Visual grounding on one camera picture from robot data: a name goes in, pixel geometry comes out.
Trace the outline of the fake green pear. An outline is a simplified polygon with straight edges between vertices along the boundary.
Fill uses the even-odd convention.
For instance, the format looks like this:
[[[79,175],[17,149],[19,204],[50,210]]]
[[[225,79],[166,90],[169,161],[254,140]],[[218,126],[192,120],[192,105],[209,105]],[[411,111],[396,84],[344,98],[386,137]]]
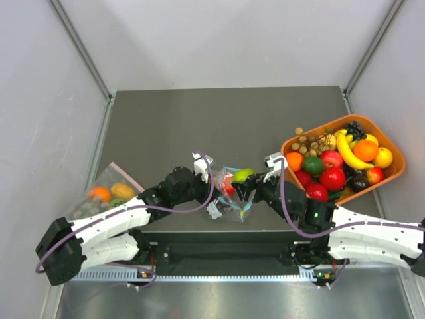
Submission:
[[[256,175],[253,169],[240,169],[233,173],[232,181],[235,183],[244,183],[251,175]]]

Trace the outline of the clear zip bag blue seal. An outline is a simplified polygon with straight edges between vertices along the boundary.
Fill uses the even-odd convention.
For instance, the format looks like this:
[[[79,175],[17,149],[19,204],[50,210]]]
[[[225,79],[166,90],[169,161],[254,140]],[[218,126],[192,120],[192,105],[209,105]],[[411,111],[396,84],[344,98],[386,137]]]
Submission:
[[[248,201],[241,201],[232,186],[234,174],[239,171],[240,169],[224,166],[220,171],[213,172],[214,186],[220,191],[220,195],[206,206],[212,220],[244,222],[249,216],[253,196],[250,195]]]

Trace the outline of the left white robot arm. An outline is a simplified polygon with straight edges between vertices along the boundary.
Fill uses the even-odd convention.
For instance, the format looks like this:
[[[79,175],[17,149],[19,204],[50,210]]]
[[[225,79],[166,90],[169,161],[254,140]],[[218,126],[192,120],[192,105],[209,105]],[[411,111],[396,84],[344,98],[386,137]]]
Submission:
[[[52,286],[64,284],[91,261],[105,263],[96,245],[169,215],[182,215],[184,211],[176,208],[180,204],[197,201],[198,207],[191,211],[201,210],[217,195],[210,167],[200,171],[176,167],[159,185],[118,207],[85,219],[55,219],[35,248],[39,258],[35,272],[45,274]]]

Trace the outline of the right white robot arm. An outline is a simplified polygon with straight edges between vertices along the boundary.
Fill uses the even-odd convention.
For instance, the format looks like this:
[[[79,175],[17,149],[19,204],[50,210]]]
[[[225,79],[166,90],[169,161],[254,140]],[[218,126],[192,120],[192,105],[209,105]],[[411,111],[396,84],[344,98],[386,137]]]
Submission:
[[[373,261],[424,276],[423,223],[379,219],[310,198],[280,174],[238,171],[232,186],[239,198],[265,202],[297,234],[309,239],[311,263]]]

